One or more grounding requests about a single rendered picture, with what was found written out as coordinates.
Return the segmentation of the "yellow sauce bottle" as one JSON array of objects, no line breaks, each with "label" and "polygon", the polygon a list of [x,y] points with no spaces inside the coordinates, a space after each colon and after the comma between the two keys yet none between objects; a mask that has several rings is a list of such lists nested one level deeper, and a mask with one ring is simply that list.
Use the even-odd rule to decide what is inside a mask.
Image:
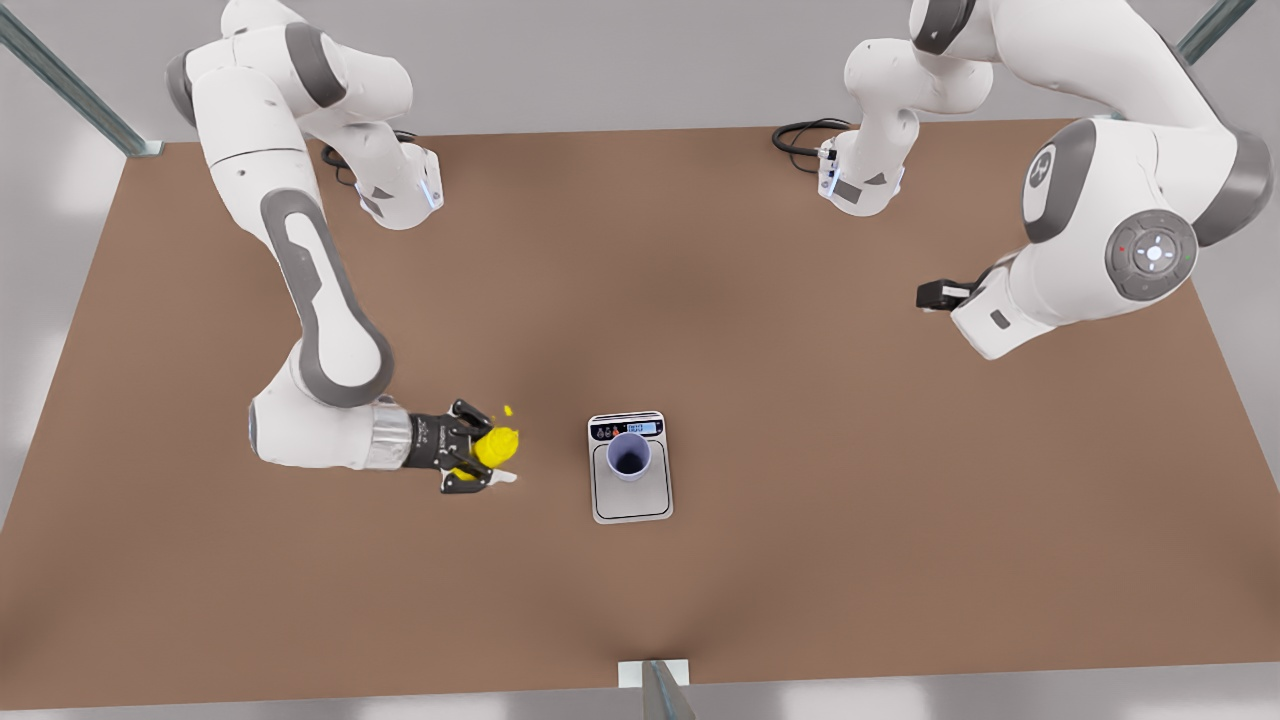
[{"label": "yellow sauce bottle", "polygon": [[518,432],[508,427],[477,425],[472,419],[472,407],[458,401],[456,415],[461,425],[456,430],[466,438],[466,452],[453,452],[456,465],[445,474],[445,486],[451,492],[474,492],[486,488],[484,474],[488,469],[500,469],[518,448]]}]

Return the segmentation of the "pale blue cup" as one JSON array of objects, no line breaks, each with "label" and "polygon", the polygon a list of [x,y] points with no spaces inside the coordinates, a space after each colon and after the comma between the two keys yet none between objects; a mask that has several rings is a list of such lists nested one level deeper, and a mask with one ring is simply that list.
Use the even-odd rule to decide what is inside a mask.
[{"label": "pale blue cup", "polygon": [[635,432],[617,434],[607,445],[605,462],[620,480],[635,482],[644,477],[652,464],[650,445]]}]

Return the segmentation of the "silver kitchen scale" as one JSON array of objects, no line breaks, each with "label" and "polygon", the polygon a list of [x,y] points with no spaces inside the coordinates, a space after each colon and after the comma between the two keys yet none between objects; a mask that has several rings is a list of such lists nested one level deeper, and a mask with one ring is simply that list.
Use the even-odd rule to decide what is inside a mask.
[{"label": "silver kitchen scale", "polygon": [[675,510],[658,411],[595,415],[588,421],[591,512],[599,524],[667,519]]}]

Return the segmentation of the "silver frame post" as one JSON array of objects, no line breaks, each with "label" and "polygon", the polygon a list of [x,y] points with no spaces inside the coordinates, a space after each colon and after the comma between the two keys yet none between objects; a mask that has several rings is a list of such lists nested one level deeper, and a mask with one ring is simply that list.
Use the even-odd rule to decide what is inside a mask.
[{"label": "silver frame post", "polygon": [[698,720],[684,688],[690,685],[686,659],[650,659],[617,664],[618,688],[639,688],[643,720]]},{"label": "silver frame post", "polygon": [[146,140],[124,122],[33,31],[0,3],[0,45],[128,158],[156,158],[164,142]]},{"label": "silver frame post", "polygon": [[1194,65],[1256,3],[1257,0],[1216,0],[1178,42],[1176,54],[1188,65]]}]

